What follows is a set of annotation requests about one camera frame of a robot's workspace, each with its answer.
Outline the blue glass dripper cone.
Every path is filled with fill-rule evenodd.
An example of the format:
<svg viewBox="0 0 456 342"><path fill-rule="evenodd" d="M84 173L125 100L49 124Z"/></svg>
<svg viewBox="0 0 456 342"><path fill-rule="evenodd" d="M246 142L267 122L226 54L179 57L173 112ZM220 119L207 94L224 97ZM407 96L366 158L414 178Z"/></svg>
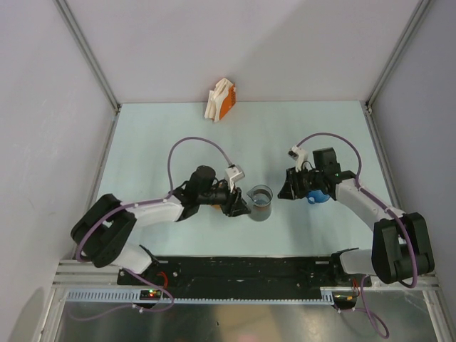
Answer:
<svg viewBox="0 0 456 342"><path fill-rule="evenodd" d="M306 196L306 199L309 204L323 204L329 201L330 198L330 195L324 194L320 190L310 191Z"/></svg>

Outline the glass beaker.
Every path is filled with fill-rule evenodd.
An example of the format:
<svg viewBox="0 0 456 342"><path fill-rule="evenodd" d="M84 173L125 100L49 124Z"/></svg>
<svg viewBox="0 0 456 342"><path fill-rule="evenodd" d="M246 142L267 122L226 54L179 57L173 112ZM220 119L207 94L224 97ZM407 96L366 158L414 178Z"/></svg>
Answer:
<svg viewBox="0 0 456 342"><path fill-rule="evenodd" d="M267 220L272 211L273 192L266 185L256 185L247 192L249 198L249 217L255 222Z"/></svg>

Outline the white paper coffee filters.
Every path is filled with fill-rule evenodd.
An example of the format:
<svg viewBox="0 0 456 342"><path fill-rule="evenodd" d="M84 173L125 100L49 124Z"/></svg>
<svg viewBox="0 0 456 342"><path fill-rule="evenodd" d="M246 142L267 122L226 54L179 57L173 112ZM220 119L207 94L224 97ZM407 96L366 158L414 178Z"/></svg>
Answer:
<svg viewBox="0 0 456 342"><path fill-rule="evenodd" d="M209 92L207 106L204 112L205 119L210 119L214 123L220 121L218 120L220 106L232 84L233 83L227 78L223 78L218 81L214 89Z"/></svg>

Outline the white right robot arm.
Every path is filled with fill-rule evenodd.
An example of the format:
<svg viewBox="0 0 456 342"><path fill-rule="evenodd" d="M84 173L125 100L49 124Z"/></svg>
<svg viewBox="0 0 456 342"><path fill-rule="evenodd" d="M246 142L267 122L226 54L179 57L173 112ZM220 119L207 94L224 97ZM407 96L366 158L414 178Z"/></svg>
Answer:
<svg viewBox="0 0 456 342"><path fill-rule="evenodd" d="M355 274L376 276L385 284L403 283L435 269L425 218L388 206L364 187L356 174L343 171L335 150L313 152L314 167L306 167L307 151L293 146L288 151L295 165L286 170L278 197L299 200L320 191L349 208L373 233L370 249L336 252L329 268L333 283L344 286Z"/></svg>

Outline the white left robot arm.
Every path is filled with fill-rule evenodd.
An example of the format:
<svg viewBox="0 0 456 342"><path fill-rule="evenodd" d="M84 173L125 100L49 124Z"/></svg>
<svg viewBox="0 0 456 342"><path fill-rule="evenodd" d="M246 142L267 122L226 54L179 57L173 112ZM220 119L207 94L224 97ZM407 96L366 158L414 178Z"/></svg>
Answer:
<svg viewBox="0 0 456 342"><path fill-rule="evenodd" d="M227 217L249 214L242 190L236 186L243 178L242 169L230 165L224 179L217 181L216 172L202 165L164 199L124 204L112 194L103 195L71 230L78 257L97 268L127 269L140 283L151 284L158 275L156 259L146 247L128 243L133 229L184 221L202 205L217 206Z"/></svg>

